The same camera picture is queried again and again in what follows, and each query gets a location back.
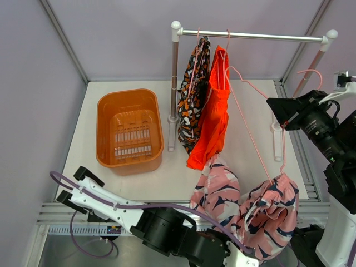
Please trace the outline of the pink wire hanger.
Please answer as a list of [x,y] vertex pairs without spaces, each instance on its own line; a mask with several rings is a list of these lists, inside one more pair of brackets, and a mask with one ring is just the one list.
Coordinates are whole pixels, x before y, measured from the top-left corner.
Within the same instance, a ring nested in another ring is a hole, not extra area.
[[226,82],[229,123],[223,158],[236,172],[243,192],[285,173],[298,186],[303,201],[317,201],[317,193],[297,132],[282,132],[270,107],[269,97],[281,97],[274,80],[246,80],[230,66],[226,73],[238,79]]

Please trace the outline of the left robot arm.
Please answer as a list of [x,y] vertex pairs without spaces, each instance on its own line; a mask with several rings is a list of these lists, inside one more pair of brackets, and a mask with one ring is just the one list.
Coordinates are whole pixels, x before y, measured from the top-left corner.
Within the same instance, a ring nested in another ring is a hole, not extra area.
[[224,266],[231,254],[224,234],[198,231],[196,221],[182,209],[122,198],[106,190],[105,183],[83,166],[74,181],[55,171],[50,177],[63,188],[58,202],[86,214],[90,222],[118,223],[164,256],[185,258],[190,266]]

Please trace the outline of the pink navy patterned shorts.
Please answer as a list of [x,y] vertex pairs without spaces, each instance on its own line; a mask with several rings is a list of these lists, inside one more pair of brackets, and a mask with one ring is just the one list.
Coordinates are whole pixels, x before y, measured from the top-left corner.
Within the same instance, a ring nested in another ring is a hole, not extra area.
[[190,207],[219,222],[263,263],[277,257],[293,237],[299,189],[282,174],[243,196],[238,177],[216,154],[203,167]]

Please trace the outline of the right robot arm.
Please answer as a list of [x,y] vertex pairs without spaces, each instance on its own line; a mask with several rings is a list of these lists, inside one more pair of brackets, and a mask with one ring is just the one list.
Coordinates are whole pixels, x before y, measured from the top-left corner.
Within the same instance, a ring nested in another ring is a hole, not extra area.
[[318,90],[266,102],[282,129],[302,130],[329,162],[327,223],[296,228],[294,254],[304,266],[355,266],[355,113],[339,122],[340,103]]

